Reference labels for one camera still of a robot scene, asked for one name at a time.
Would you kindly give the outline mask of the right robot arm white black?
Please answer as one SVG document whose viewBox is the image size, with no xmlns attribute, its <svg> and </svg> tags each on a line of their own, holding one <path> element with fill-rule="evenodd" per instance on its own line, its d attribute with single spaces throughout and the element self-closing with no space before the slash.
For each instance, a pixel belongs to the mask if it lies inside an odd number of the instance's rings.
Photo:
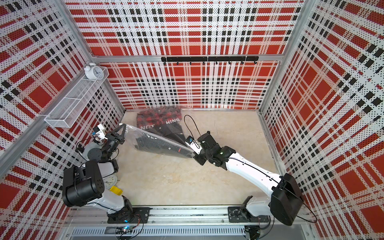
<svg viewBox="0 0 384 240">
<path fill-rule="evenodd" d="M 194 152 L 194 159 L 204 165 L 206 162 L 248 180 L 263 193 L 265 198 L 249 196 L 238 208 L 229 208 L 231 223 L 255 223 L 260 216 L 270 216 L 280 223 L 291 226 L 304 204 L 301 190 L 295 178 L 286 173 L 283 176 L 265 170 L 246 160 L 236 150 L 221 147 L 210 132 L 197 140 L 189 136 L 185 143 Z"/>
</svg>

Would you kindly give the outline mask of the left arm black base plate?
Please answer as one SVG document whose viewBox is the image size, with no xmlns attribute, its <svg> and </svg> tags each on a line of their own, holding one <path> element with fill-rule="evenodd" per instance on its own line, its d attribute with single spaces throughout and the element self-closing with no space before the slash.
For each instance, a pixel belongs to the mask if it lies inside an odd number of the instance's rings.
<svg viewBox="0 0 384 240">
<path fill-rule="evenodd" d="M 120 211 L 107 214 L 108 224 L 146 224 L 150 216 L 151 208 L 133 208 L 132 210 L 123 208 Z"/>
</svg>

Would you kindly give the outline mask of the clear plastic vacuum bag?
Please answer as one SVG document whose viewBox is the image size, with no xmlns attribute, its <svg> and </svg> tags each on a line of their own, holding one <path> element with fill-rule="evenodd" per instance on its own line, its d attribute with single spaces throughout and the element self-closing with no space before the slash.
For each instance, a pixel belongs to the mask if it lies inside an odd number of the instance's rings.
<svg viewBox="0 0 384 240">
<path fill-rule="evenodd" d="M 178 106 L 151 108 L 136 113 L 136 125 L 126 124 L 125 139 L 138 151 L 184 159 L 194 157 L 185 141 Z"/>
</svg>

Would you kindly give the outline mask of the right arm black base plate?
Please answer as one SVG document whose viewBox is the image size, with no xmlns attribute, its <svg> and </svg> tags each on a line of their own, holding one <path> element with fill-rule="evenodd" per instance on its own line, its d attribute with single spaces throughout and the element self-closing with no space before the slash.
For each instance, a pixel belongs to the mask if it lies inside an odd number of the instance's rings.
<svg viewBox="0 0 384 240">
<path fill-rule="evenodd" d="M 269 216 L 259 215 L 257 217 L 249 213 L 245 208 L 228 207 L 228 218 L 230 223 L 268 223 Z"/>
</svg>

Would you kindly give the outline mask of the red black plaid shirt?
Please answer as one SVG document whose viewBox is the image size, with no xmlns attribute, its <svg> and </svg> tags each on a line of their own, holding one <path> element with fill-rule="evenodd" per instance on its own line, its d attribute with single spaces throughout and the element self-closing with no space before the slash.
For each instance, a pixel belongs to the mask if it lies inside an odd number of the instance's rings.
<svg viewBox="0 0 384 240">
<path fill-rule="evenodd" d="M 180 107 L 166 106 L 141 111 L 137 114 L 137 127 L 142 130 L 169 127 L 181 130 L 182 113 Z"/>
</svg>

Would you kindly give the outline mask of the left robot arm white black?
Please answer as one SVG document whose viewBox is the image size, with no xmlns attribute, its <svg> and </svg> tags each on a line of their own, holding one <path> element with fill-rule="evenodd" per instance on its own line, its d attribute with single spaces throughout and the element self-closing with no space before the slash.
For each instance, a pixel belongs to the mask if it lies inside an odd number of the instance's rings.
<svg viewBox="0 0 384 240">
<path fill-rule="evenodd" d="M 85 160 L 80 166 L 64 170 L 62 200 L 68 207 L 92 206 L 104 210 L 117 220 L 120 215 L 132 215 L 132 204 L 113 193 L 105 181 L 119 171 L 117 150 L 125 142 L 126 124 L 105 133 L 103 125 L 94 128 L 86 146 L 76 148 Z"/>
</svg>

